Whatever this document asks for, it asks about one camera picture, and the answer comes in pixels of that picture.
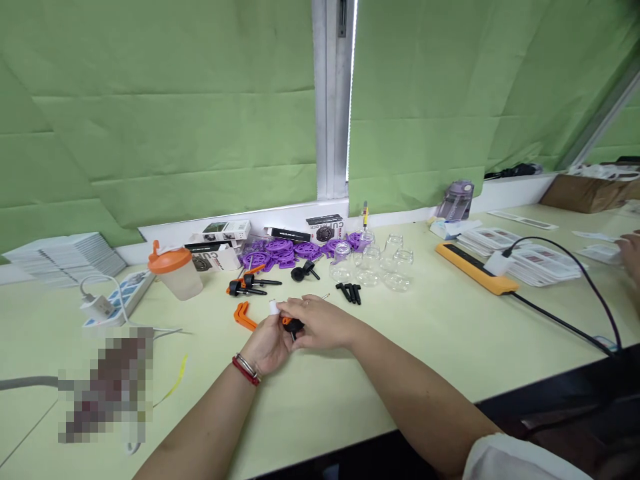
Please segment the table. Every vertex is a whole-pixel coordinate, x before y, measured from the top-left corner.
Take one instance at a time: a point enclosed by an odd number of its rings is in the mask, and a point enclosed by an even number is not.
[[[597,243],[574,236],[572,230],[620,235],[640,229],[640,217],[622,211],[586,215],[541,205],[507,211],[561,228],[547,232],[488,214],[473,218],[520,235],[548,237],[572,251]],[[490,294],[436,254],[434,248],[441,240],[425,223],[381,227],[375,233],[383,241],[392,231],[402,233],[405,245],[415,253],[417,276],[410,292],[395,293],[380,284],[361,290],[362,306],[348,304],[328,276],[328,261],[320,260],[316,267],[320,281],[308,277],[294,283],[290,270],[277,268],[263,274],[264,278],[282,280],[284,285],[268,286],[265,297],[248,297],[250,318],[264,318],[268,301],[274,297],[331,293],[328,301],[426,362],[472,402],[603,357],[593,346],[516,299]],[[624,346],[640,342],[632,284],[623,270],[584,261],[611,307]],[[138,269],[130,267],[123,276]],[[58,422],[68,408],[59,401],[0,470],[2,478],[131,478],[249,337],[249,332],[233,321],[233,312],[244,298],[224,293],[233,277],[232,273],[203,274],[203,292],[186,302],[176,300],[161,283],[154,283],[134,312],[132,320],[138,323],[183,327],[191,333],[170,335],[155,343],[154,398],[160,398],[174,384],[185,354],[189,361],[180,387],[154,410],[146,443],[136,455],[124,454],[115,433],[102,435],[100,443],[58,444]],[[110,290],[106,283],[91,286],[96,293]],[[604,311],[584,279],[542,289],[523,285],[520,293],[591,335],[613,338]],[[88,358],[95,356],[95,344],[81,338],[79,326],[84,318],[78,310],[79,301],[75,289],[48,291],[37,283],[0,287],[4,323],[1,377],[56,375],[58,368],[86,372]],[[0,393],[2,459],[56,397],[56,392],[45,387]],[[394,428],[348,352],[298,351],[260,386],[229,476],[253,477]]]

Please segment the orange device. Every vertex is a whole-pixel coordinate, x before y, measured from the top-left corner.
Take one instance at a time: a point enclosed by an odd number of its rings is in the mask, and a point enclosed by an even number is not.
[[[254,331],[258,325],[247,316],[248,309],[249,302],[238,303],[238,308],[236,308],[233,318],[244,328]]]
[[[486,271],[484,263],[460,250],[452,243],[440,243],[435,250],[494,295],[506,295],[518,290],[520,287],[509,278],[496,277]]]
[[[252,270],[249,270],[248,272],[245,273],[245,275],[250,275],[252,273],[258,273],[260,270],[262,270],[264,267],[266,267],[266,265],[260,265],[259,267],[256,267]],[[231,281],[238,281],[240,283],[242,283],[242,288],[247,288],[247,284],[245,283],[245,276],[243,275],[241,279],[236,279],[236,280],[231,280]],[[227,295],[231,292],[231,290],[229,289],[229,287],[227,287]]]

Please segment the purple water bottle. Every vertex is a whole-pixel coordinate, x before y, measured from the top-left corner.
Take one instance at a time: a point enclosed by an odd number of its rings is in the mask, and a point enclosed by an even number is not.
[[[437,217],[447,221],[466,220],[469,218],[473,184],[469,180],[458,180],[450,184],[445,198],[438,207]]]

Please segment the hand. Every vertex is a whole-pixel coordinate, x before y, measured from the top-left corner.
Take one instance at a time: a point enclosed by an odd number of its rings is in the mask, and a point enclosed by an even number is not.
[[[291,334],[283,328],[280,315],[270,315],[258,324],[240,355],[262,377],[285,362],[292,345]]]
[[[297,318],[305,328],[297,334],[293,350],[300,348],[333,349],[350,348],[364,324],[316,295],[305,295],[302,299],[290,298],[278,303],[284,317]]]
[[[625,240],[616,241],[616,244],[620,247],[622,262],[631,278],[640,287],[640,230],[628,235],[622,235],[622,238]]]

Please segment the clear glass jar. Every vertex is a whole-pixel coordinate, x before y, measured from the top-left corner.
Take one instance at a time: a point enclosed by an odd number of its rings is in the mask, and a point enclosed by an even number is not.
[[[355,277],[363,287],[375,287],[378,284],[378,280],[380,280],[380,276],[376,271],[380,260],[380,248],[374,244],[369,244],[361,255]]]
[[[373,244],[375,244],[375,235],[371,230],[364,230],[360,232],[360,244],[358,245],[356,252],[364,252],[365,248]]]
[[[407,291],[413,282],[413,252],[398,250],[393,260],[396,263],[395,272],[385,276],[385,285],[394,291]]]
[[[345,241],[338,242],[335,246],[333,261],[329,264],[329,276],[336,283],[351,283],[353,280],[350,256],[350,244]]]
[[[395,272],[397,267],[396,261],[393,259],[393,255],[402,248],[403,240],[402,235],[397,233],[390,233],[385,244],[385,250],[380,255],[380,268],[386,272]]]

